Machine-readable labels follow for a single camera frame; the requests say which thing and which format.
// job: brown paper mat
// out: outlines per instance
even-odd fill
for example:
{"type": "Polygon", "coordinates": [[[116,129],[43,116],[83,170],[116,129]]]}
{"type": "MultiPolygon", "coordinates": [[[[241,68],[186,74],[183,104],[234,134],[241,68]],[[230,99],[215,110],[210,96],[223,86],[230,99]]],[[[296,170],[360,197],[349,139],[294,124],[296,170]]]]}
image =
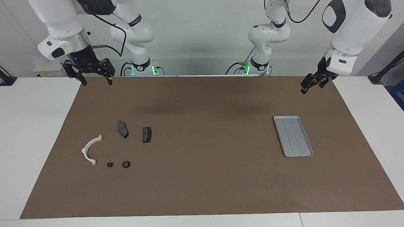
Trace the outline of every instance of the brown paper mat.
{"type": "Polygon", "coordinates": [[[21,218],[403,210],[334,84],[302,79],[88,78],[21,218]],[[313,157],[283,155],[276,115],[300,116],[313,157]]]}

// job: aluminum tray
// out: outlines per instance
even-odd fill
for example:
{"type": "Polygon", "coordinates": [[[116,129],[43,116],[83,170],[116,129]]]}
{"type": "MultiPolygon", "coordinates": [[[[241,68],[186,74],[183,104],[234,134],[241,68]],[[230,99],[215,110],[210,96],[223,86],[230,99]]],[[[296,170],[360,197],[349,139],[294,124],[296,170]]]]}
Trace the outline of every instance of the aluminum tray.
{"type": "Polygon", "coordinates": [[[298,116],[275,116],[274,121],[286,157],[311,157],[314,155],[298,116]]]}

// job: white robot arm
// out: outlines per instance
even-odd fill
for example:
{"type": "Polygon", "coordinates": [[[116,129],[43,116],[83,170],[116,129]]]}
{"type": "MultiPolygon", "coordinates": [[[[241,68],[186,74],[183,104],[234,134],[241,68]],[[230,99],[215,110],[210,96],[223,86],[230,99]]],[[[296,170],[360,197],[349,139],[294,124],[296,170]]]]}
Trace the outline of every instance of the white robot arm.
{"type": "MultiPolygon", "coordinates": [[[[109,59],[99,61],[90,46],[90,40],[79,21],[77,12],[70,0],[28,0],[38,18],[48,28],[49,36],[38,45],[39,51],[49,60],[67,55],[62,65],[71,78],[80,80],[83,86],[87,81],[83,73],[97,73],[104,76],[108,84],[115,74],[109,59]]],[[[100,0],[98,7],[106,13],[115,9],[116,1],[100,0]]]]}
{"type": "Polygon", "coordinates": [[[335,33],[315,74],[301,83],[303,94],[319,84],[323,88],[339,74],[349,75],[364,46],[391,18],[390,0],[332,0],[324,10],[324,26],[335,33]]]}
{"type": "Polygon", "coordinates": [[[265,14],[271,23],[252,26],[248,31],[248,39],[254,44],[254,51],[249,59],[251,74],[265,74],[272,54],[268,45],[287,41],[290,37],[284,0],[268,0],[265,14]]]}
{"type": "MultiPolygon", "coordinates": [[[[153,72],[155,66],[153,60],[147,54],[143,43],[153,41],[154,32],[151,27],[142,20],[135,0],[117,0],[116,9],[113,14],[124,20],[125,23],[117,23],[116,26],[125,30],[127,42],[125,48],[130,52],[132,66],[138,73],[153,72]]],[[[122,44],[124,34],[121,30],[111,26],[111,36],[114,40],[122,44]]]]}

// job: black washer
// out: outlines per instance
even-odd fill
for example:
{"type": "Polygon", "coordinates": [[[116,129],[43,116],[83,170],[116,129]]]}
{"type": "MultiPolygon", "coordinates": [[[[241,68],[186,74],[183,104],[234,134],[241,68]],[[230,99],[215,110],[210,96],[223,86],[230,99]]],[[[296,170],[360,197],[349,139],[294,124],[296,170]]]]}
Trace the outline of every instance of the black washer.
{"type": "Polygon", "coordinates": [[[130,161],[124,161],[124,163],[122,163],[122,166],[123,166],[124,168],[130,167],[130,161]]]}

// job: white table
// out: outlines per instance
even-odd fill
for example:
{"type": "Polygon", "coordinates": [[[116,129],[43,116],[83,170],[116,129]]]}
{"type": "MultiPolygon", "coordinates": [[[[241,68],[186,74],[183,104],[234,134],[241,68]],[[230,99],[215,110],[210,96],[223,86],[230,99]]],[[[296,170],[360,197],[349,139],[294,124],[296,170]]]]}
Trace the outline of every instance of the white table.
{"type": "MultiPolygon", "coordinates": [[[[335,85],[404,200],[404,112],[366,77],[339,77],[335,85]]],[[[70,78],[19,78],[0,87],[0,226],[404,226],[404,210],[18,220],[79,86],[70,78]]]]}

